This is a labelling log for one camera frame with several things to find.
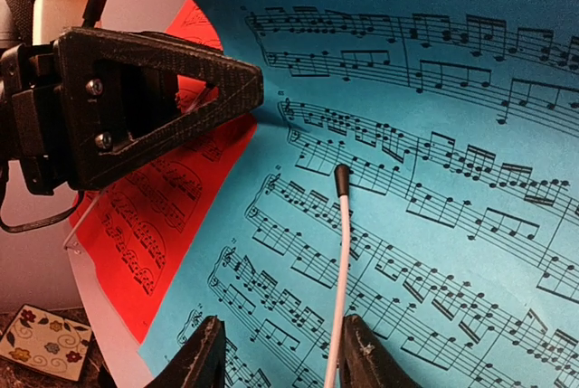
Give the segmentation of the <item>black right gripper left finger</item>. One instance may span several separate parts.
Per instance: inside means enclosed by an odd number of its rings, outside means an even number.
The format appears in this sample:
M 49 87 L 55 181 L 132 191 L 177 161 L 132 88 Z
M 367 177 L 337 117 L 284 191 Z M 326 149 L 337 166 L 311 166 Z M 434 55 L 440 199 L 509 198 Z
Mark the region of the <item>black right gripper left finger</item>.
M 147 388 L 224 388 L 225 325 L 208 316 Z

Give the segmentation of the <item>blue sheet music page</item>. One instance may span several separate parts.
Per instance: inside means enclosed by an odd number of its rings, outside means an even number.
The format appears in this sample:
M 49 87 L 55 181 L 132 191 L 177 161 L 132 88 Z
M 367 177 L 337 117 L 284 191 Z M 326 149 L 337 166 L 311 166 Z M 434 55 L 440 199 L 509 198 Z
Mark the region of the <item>blue sheet music page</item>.
M 235 387 L 324 382 L 346 312 L 424 387 L 578 384 L 578 0 L 195 0 L 265 100 L 140 353 L 211 315 Z

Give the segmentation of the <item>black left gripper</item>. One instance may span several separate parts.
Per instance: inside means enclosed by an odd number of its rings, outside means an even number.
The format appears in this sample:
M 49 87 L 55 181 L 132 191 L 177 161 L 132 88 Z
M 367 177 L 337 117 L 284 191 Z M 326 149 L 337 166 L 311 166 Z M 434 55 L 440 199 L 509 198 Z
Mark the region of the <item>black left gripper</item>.
M 99 190 L 263 100 L 261 69 L 214 48 L 75 27 L 53 47 L 22 43 L 3 53 L 1 160 L 20 163 L 31 194 L 53 195 L 65 180 Z

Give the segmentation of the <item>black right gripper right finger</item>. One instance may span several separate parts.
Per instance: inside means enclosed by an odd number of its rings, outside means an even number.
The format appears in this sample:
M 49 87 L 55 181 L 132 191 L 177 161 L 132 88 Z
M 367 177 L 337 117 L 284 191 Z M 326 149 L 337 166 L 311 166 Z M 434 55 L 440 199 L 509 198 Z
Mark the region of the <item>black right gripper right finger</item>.
M 345 388 L 419 387 L 359 315 L 343 318 L 338 372 Z

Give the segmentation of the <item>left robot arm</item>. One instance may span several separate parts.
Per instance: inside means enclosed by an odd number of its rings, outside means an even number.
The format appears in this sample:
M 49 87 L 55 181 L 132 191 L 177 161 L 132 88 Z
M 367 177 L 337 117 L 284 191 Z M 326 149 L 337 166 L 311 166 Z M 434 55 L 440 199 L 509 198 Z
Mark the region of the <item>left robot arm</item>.
M 33 2 L 1 0 L 1 159 L 32 194 L 102 189 L 264 100 L 260 68 L 166 33 L 33 44 Z

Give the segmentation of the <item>red sheet music page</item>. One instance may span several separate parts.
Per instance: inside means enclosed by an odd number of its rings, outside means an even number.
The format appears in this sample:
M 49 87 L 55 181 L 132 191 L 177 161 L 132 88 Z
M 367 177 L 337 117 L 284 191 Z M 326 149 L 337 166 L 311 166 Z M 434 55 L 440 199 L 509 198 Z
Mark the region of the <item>red sheet music page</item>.
M 71 217 L 103 291 L 138 342 L 256 128 L 252 114 L 227 122 L 140 167 L 103 196 L 87 193 Z

